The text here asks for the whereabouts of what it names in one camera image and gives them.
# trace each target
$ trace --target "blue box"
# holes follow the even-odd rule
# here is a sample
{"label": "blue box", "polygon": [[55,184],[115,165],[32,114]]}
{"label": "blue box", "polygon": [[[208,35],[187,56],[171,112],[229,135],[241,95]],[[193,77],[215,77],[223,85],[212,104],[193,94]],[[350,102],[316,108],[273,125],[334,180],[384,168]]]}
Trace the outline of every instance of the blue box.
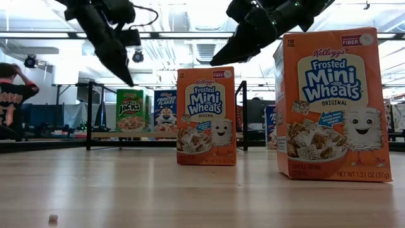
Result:
{"label": "blue box", "polygon": [[265,134],[266,148],[277,149],[277,133],[276,131],[276,106],[268,105],[265,108]]}
{"label": "blue box", "polygon": [[177,131],[177,90],[154,92],[154,131]]}

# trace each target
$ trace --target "wooden table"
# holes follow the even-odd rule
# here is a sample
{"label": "wooden table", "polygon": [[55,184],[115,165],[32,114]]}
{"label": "wooden table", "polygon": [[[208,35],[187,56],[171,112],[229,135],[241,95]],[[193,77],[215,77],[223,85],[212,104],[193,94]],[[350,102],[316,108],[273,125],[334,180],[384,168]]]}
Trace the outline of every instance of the wooden table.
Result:
{"label": "wooden table", "polygon": [[174,149],[84,148],[0,155],[0,227],[405,227],[405,154],[394,182],[289,180],[275,153],[236,167],[180,166]]}

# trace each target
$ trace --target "shelf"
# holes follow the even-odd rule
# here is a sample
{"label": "shelf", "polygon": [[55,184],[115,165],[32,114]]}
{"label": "shelf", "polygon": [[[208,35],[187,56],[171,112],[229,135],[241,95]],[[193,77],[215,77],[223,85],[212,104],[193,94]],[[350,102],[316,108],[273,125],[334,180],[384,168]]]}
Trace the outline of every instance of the shelf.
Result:
{"label": "shelf", "polygon": [[176,138],[176,132],[92,132],[91,138],[98,137],[155,137]]}

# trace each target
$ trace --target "black shirt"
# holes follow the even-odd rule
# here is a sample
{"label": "black shirt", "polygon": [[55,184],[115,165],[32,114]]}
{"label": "black shirt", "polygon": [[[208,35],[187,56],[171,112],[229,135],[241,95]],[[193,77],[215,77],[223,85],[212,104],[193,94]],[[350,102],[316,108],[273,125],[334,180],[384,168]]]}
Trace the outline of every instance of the black shirt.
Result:
{"label": "black shirt", "polygon": [[[14,85],[0,82],[0,124],[15,131],[17,140],[23,136],[21,105],[39,92],[35,84]],[[7,138],[0,132],[0,137]]]}

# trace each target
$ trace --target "small white crumb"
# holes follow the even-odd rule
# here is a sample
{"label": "small white crumb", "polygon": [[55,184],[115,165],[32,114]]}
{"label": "small white crumb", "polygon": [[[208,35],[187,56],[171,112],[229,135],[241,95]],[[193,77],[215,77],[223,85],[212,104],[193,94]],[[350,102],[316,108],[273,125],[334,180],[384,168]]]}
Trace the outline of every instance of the small white crumb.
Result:
{"label": "small white crumb", "polygon": [[58,215],[49,216],[49,222],[57,222],[57,221],[58,221]]}

